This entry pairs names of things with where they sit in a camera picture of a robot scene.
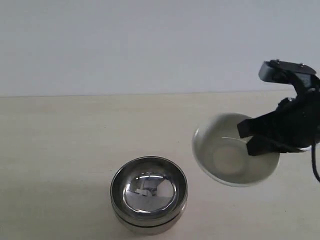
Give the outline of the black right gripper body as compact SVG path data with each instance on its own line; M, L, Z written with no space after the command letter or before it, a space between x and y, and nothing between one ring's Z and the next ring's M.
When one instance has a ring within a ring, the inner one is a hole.
M262 117L264 153L307 148L320 142L320 91L312 90Z

